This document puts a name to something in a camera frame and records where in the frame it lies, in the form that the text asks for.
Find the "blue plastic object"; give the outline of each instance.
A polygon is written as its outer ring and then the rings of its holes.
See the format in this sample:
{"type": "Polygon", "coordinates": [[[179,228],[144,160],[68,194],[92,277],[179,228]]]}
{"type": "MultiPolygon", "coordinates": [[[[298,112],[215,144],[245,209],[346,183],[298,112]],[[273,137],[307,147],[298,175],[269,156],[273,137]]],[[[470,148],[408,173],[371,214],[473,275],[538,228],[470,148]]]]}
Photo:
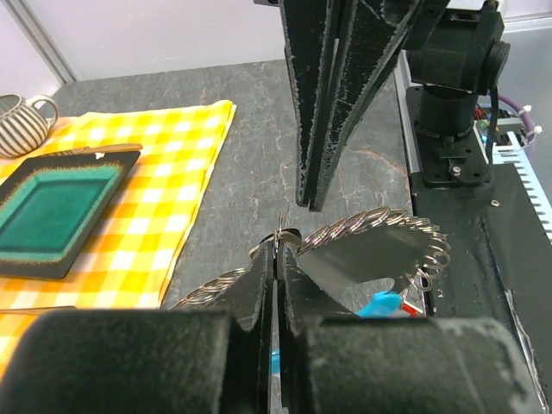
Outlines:
{"type": "MultiPolygon", "coordinates": [[[[359,317],[389,317],[400,306],[400,296],[394,292],[374,293],[372,300],[356,314],[359,317]]],[[[272,353],[272,373],[279,373],[279,349],[272,353]]]]}

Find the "cable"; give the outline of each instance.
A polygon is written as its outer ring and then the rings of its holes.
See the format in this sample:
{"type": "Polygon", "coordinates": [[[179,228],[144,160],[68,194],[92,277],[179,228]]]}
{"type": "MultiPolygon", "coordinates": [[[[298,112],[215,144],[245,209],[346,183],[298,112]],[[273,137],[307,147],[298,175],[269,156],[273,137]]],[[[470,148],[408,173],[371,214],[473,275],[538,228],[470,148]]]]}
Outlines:
{"type": "Polygon", "coordinates": [[[517,116],[519,116],[519,118],[522,120],[526,131],[525,136],[527,136],[527,140],[529,143],[531,143],[535,139],[534,135],[539,135],[542,133],[543,128],[540,126],[535,126],[533,120],[529,116],[529,111],[531,111],[530,105],[525,105],[524,107],[522,107],[505,95],[499,95],[499,100],[512,108],[516,112],[517,116]]]}
{"type": "Polygon", "coordinates": [[[486,119],[486,112],[484,112],[483,110],[480,110],[479,108],[476,108],[475,109],[475,119],[477,121],[479,121],[481,119],[486,119]]]}
{"type": "Polygon", "coordinates": [[[489,180],[492,170],[492,146],[494,145],[495,136],[497,134],[497,125],[499,123],[499,88],[494,86],[489,94],[491,96],[491,120],[489,122],[489,128],[487,130],[487,137],[485,143],[485,155],[488,161],[485,173],[480,179],[476,181],[465,181],[460,178],[460,175],[453,174],[453,167],[455,166],[452,160],[448,160],[448,170],[453,179],[464,187],[477,187],[489,180]]]}
{"type": "Polygon", "coordinates": [[[483,110],[483,108],[481,108],[481,105],[479,105],[479,103],[477,103],[477,106],[475,107],[475,113],[478,116],[486,117],[486,112],[483,110]]]}

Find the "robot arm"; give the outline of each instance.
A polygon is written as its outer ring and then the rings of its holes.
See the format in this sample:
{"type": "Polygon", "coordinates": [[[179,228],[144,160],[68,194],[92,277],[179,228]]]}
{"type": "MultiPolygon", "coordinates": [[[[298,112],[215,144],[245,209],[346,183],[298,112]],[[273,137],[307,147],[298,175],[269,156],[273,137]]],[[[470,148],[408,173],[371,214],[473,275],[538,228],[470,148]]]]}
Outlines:
{"type": "Polygon", "coordinates": [[[483,154],[458,153],[465,150],[477,96],[496,87],[509,45],[499,40],[504,24],[498,2],[486,1],[479,11],[446,9],[447,4],[281,0],[298,122],[299,205],[322,209],[343,147],[403,49],[408,51],[412,80],[432,85],[422,101],[420,126],[427,136],[439,138],[441,155],[428,161],[433,165],[428,171],[442,166],[444,174],[437,175],[448,179],[445,185],[487,180],[490,167],[483,154]],[[444,125],[438,122],[443,119],[444,125]],[[457,147],[455,141],[464,142],[457,147]],[[457,168],[464,173],[454,175],[457,168]],[[474,173],[481,178],[464,178],[474,173]]]}

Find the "white cable tie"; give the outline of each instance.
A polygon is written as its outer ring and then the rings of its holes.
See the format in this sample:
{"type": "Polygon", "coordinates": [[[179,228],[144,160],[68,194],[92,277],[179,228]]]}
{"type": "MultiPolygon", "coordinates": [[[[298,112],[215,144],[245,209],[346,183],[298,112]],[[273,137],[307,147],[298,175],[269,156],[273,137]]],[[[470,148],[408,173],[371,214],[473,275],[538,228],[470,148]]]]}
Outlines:
{"type": "Polygon", "coordinates": [[[531,112],[533,107],[531,105],[525,105],[518,113],[517,116],[521,116],[523,114],[531,112]]]}
{"type": "Polygon", "coordinates": [[[529,138],[530,136],[533,136],[533,135],[540,135],[543,133],[543,127],[541,127],[540,125],[537,125],[533,128],[532,131],[529,131],[525,136],[527,138],[529,138]]]}

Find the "metal coil spring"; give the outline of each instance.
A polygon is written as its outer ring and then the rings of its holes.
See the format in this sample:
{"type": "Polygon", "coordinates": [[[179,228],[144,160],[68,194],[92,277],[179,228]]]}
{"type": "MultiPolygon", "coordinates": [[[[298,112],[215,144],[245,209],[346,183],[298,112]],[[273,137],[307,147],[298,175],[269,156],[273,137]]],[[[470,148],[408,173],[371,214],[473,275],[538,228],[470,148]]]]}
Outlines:
{"type": "MultiPolygon", "coordinates": [[[[379,207],[355,214],[331,226],[324,226],[303,240],[297,254],[305,254],[312,249],[319,248],[348,235],[358,235],[379,226],[392,225],[409,227],[409,230],[412,231],[422,231],[428,235],[428,239],[430,240],[428,249],[431,251],[431,254],[424,256],[421,265],[418,266],[414,275],[407,275],[411,286],[413,286],[413,291],[418,295],[417,298],[412,297],[412,289],[405,289],[402,295],[403,300],[407,296],[413,300],[419,300],[422,292],[431,290],[433,285],[432,280],[439,277],[442,271],[449,265],[450,245],[447,243],[447,236],[440,233],[439,226],[432,224],[427,218],[408,216],[406,210],[391,210],[388,207],[379,207]]],[[[274,231],[274,237],[277,238],[277,235],[280,233],[281,224],[279,224],[279,229],[274,231]]],[[[246,271],[247,269],[245,268],[235,269],[207,282],[205,285],[188,293],[171,309],[185,305],[207,304],[216,298],[217,295],[228,289],[246,271]]]]}
{"type": "Polygon", "coordinates": [[[331,226],[324,226],[305,237],[298,249],[298,255],[305,254],[312,249],[348,235],[358,235],[376,227],[392,225],[408,227],[409,230],[422,231],[428,235],[430,241],[428,249],[431,253],[423,257],[423,261],[414,275],[406,275],[417,296],[412,296],[411,289],[406,289],[402,295],[403,300],[407,296],[413,300],[419,300],[423,292],[431,290],[432,280],[439,277],[450,262],[450,245],[447,243],[447,236],[440,233],[439,226],[432,224],[428,218],[408,216],[406,210],[392,210],[389,207],[379,207],[361,212],[350,218],[340,220],[331,226]]]}
{"type": "Polygon", "coordinates": [[[202,305],[207,304],[219,294],[224,292],[230,285],[236,282],[247,269],[241,267],[239,269],[231,270],[224,274],[221,274],[219,277],[210,280],[205,285],[200,286],[197,289],[194,289],[188,293],[183,299],[180,299],[174,306],[170,309],[179,308],[181,306],[187,305],[202,305]]]}

